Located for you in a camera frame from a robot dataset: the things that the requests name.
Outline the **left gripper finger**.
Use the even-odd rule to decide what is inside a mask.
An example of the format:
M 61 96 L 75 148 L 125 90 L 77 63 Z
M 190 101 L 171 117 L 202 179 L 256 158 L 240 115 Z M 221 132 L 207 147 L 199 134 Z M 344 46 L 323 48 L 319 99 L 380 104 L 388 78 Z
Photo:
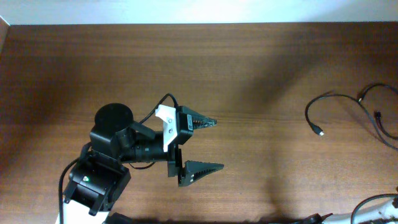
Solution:
M 217 125 L 217 120 L 204 116 L 198 113 L 187 114 L 188 129 L 193 131 L 195 129 L 210 128 Z
M 224 165 L 219 163 L 186 161 L 185 166 L 178 173 L 178 186 L 187 187 L 206 175 L 218 172 L 223 168 Z

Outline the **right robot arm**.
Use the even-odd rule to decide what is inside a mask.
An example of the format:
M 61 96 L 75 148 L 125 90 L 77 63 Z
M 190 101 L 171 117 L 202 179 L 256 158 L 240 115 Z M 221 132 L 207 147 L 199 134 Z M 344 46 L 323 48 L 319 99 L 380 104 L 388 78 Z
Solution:
M 310 215 L 296 221 L 299 224 L 396 224 L 397 193 L 379 194 L 368 197 L 349 213 Z

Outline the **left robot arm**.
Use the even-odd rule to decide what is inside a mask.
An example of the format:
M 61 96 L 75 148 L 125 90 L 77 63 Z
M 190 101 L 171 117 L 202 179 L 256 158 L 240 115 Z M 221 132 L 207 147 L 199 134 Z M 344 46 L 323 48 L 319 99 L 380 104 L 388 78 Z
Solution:
M 219 163 L 184 162 L 180 148 L 194 130 L 215 126 L 216 120 L 186 106 L 162 104 L 155 107 L 155 116 L 163 122 L 161 131 L 135 121 L 121 103 L 97 111 L 89 143 L 62 172 L 69 182 L 58 186 L 57 223 L 113 222 L 109 213 L 131 179 L 126 164 L 166 162 L 168 176 L 176 177 L 180 187 L 223 169 Z

